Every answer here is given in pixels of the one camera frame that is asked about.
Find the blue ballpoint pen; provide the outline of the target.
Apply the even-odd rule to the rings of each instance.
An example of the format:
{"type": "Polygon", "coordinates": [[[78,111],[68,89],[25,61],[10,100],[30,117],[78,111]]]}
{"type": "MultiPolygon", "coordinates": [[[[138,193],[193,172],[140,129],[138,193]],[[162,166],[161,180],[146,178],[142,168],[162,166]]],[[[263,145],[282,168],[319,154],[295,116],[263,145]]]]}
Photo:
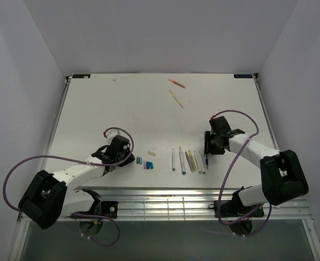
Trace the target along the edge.
{"type": "Polygon", "coordinates": [[[205,165],[206,165],[206,169],[208,170],[209,162],[208,162],[208,156],[207,155],[205,155],[205,165]]]}

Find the yellow highlighter pen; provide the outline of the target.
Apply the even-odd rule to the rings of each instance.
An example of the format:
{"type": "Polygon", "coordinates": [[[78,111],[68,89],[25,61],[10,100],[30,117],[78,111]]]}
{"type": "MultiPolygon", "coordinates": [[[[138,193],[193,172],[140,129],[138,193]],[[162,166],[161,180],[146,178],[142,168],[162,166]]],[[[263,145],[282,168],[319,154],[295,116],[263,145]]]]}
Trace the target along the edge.
{"type": "Polygon", "coordinates": [[[193,155],[192,155],[190,150],[188,150],[188,154],[189,154],[191,165],[193,167],[193,171],[197,171],[196,164],[195,164],[195,161],[194,161],[194,157],[193,157],[193,155]]]}

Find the clear yellow highlighter cap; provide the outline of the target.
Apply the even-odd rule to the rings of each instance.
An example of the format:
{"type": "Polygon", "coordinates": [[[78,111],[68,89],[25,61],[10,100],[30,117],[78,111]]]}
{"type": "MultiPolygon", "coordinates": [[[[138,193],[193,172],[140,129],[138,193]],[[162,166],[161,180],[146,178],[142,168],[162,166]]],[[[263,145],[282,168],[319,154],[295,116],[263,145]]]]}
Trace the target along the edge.
{"type": "Polygon", "coordinates": [[[147,153],[148,153],[149,155],[153,156],[153,157],[156,156],[156,153],[155,153],[154,151],[148,151],[147,153]]]}

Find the blue cap white marker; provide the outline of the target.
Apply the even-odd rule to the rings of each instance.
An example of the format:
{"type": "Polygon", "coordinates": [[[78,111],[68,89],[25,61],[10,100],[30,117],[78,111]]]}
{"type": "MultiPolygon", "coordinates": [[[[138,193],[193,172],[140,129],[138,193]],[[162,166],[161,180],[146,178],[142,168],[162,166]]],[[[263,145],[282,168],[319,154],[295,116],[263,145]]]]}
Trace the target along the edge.
{"type": "Polygon", "coordinates": [[[183,150],[182,150],[181,146],[179,147],[179,157],[180,157],[181,172],[183,175],[185,175],[186,168],[185,168],[185,163],[184,163],[183,150]]]}

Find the yellow slim pen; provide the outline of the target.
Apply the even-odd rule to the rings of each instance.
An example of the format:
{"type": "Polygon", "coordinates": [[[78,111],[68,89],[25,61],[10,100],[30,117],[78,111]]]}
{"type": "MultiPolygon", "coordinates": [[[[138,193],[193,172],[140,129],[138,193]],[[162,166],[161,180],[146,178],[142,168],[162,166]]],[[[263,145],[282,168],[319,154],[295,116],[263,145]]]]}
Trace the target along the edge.
{"type": "Polygon", "coordinates": [[[184,105],[182,104],[182,102],[178,99],[178,97],[175,95],[175,93],[169,89],[170,94],[172,95],[172,97],[174,98],[174,100],[177,102],[177,104],[184,109],[184,105]]]}

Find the orange highlighter pen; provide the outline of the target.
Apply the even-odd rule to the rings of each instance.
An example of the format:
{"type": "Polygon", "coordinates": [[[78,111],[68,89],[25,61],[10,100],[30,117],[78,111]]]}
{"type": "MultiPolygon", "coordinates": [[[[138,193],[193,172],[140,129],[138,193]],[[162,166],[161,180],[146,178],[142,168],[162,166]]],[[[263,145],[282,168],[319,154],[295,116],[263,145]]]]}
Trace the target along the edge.
{"type": "Polygon", "coordinates": [[[186,88],[186,86],[184,84],[181,84],[181,83],[179,83],[179,82],[177,82],[177,81],[175,81],[173,79],[169,78],[168,81],[173,83],[173,84],[175,84],[175,85],[177,85],[177,86],[180,86],[181,88],[184,88],[184,89],[186,88]]]}

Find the lavender acrylic marker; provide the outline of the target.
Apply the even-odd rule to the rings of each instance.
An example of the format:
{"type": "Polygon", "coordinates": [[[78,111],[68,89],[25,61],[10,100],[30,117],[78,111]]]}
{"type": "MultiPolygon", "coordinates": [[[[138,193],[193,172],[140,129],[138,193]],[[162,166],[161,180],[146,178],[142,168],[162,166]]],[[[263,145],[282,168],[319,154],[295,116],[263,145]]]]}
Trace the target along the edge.
{"type": "Polygon", "coordinates": [[[200,162],[198,160],[198,154],[196,151],[194,151],[194,158],[195,158],[195,163],[196,163],[196,167],[197,167],[197,170],[198,170],[198,173],[202,173],[201,172],[201,167],[200,167],[200,162]]]}

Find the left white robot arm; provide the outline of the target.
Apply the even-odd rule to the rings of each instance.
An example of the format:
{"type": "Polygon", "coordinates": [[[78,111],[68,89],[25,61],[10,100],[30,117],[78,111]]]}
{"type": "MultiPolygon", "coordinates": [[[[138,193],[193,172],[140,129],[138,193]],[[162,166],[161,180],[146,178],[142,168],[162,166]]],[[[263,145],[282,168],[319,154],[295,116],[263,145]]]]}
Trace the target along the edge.
{"type": "Polygon", "coordinates": [[[20,211],[40,228],[51,227],[60,217],[68,193],[133,162],[133,149],[132,137],[115,135],[108,145],[100,147],[86,161],[78,160],[76,165],[53,173],[39,171],[20,199],[20,211]]]}

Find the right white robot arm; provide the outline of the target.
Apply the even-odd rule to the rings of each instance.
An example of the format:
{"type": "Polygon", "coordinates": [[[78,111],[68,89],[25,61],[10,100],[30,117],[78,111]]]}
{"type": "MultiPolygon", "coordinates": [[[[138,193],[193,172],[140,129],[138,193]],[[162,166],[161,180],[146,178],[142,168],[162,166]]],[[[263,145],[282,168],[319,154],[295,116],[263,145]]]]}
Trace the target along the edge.
{"type": "Polygon", "coordinates": [[[279,151],[267,147],[240,129],[231,129],[225,117],[213,117],[211,130],[205,132],[206,155],[223,155],[226,151],[235,154],[228,167],[230,173],[239,157],[255,165],[261,174],[261,183],[240,188],[223,206],[230,206],[238,216],[244,216],[251,207],[270,203],[278,206],[309,192],[297,154],[292,150],[279,151]]]}

